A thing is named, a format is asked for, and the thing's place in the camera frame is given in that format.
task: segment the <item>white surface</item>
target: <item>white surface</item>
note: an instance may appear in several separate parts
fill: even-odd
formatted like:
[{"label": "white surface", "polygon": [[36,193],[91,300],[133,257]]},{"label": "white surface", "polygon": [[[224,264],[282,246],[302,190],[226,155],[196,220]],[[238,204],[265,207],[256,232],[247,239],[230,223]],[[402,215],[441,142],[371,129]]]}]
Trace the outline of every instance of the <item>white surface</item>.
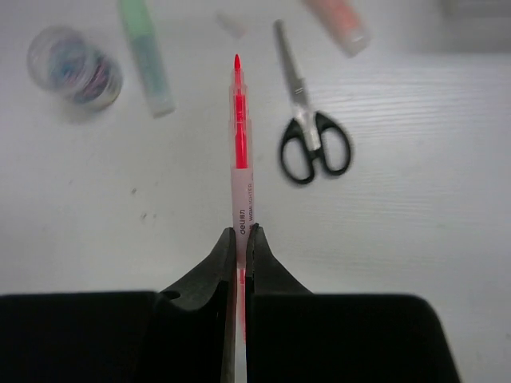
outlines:
[{"label": "white surface", "polygon": [[[465,382],[509,381],[511,49],[498,28],[511,23],[475,26],[469,41],[434,0],[358,0],[374,40],[349,60],[295,1],[149,4],[177,104],[159,120],[113,0],[0,5],[0,292],[157,290],[208,254],[231,225],[228,86],[240,53],[256,220],[279,260],[314,291],[420,294]],[[247,35],[228,36],[218,10]],[[351,132],[353,168],[339,180],[293,188],[277,167],[291,116],[277,18],[312,101]],[[26,50],[52,24],[121,63],[125,85],[105,113],[73,113],[30,82]]]}]

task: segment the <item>scissors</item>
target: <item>scissors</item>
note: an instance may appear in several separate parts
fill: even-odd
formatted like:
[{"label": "scissors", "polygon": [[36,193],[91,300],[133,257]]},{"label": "scissors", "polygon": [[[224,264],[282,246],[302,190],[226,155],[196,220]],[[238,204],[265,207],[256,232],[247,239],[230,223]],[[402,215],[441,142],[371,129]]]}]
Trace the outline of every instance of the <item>scissors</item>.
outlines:
[{"label": "scissors", "polygon": [[[329,176],[339,177],[344,174],[351,163],[351,143],[344,127],[333,121],[325,114],[315,111],[309,104],[309,97],[305,89],[305,82],[298,74],[295,67],[291,50],[284,33],[284,24],[282,20],[277,20],[274,24],[277,50],[280,55],[280,64],[283,68],[283,74],[287,82],[287,90],[293,104],[294,117],[287,126],[282,140],[280,141],[280,167],[284,174],[296,184],[309,184],[315,178],[314,161],[319,159],[323,171]],[[336,134],[344,146],[344,159],[341,164],[332,164],[328,157],[327,150],[324,147],[324,133],[331,131]],[[307,176],[300,178],[294,174],[287,166],[284,152],[287,144],[297,140],[305,156],[307,164]]]}]

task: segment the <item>red marker tip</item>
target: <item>red marker tip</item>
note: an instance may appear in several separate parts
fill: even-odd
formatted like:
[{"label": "red marker tip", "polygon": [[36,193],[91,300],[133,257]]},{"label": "red marker tip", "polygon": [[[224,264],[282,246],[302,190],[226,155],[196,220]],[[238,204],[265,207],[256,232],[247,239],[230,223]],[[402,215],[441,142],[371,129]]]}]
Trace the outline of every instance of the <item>red marker tip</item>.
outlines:
[{"label": "red marker tip", "polygon": [[241,69],[241,63],[240,63],[240,56],[236,55],[234,57],[234,69],[240,70]]}]

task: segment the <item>scissors blade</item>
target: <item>scissors blade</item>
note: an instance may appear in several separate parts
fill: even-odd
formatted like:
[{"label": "scissors blade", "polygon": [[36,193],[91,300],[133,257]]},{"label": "scissors blade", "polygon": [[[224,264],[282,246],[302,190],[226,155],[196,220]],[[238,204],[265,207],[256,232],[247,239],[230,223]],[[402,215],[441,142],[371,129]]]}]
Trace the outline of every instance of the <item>scissors blade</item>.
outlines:
[{"label": "scissors blade", "polygon": [[274,24],[275,38],[277,41],[277,50],[280,54],[280,64],[286,77],[287,90],[289,97],[294,104],[306,106],[308,104],[307,95],[303,86],[303,79],[298,75],[295,61],[291,55],[291,49],[287,42],[286,33],[284,31],[284,21],[277,20]]}]

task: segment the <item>pen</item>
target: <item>pen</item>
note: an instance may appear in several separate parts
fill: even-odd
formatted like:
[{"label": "pen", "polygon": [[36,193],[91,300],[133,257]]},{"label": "pen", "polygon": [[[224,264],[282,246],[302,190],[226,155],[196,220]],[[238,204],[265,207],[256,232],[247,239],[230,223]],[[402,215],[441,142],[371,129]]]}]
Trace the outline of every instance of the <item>pen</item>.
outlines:
[{"label": "pen", "polygon": [[237,299],[236,299],[236,381],[246,381],[245,349],[245,269],[247,243],[254,224],[254,176],[252,169],[252,127],[248,118],[247,86],[240,57],[234,59],[231,97],[231,184],[232,226],[236,232]]}]

